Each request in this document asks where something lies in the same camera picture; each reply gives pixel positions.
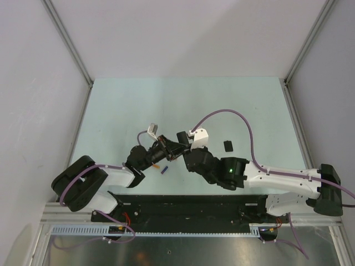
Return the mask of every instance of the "wall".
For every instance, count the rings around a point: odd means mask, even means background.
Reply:
[[[0,35],[0,265],[15,266],[65,168],[88,87],[40,1],[1,1]]]
[[[94,78],[283,78],[324,2],[53,0]]]
[[[290,84],[316,166],[332,164],[351,191],[355,191],[354,25],[355,1],[339,1]],[[348,196],[343,201],[354,204]],[[345,209],[343,222],[353,248],[354,220],[355,211]]]

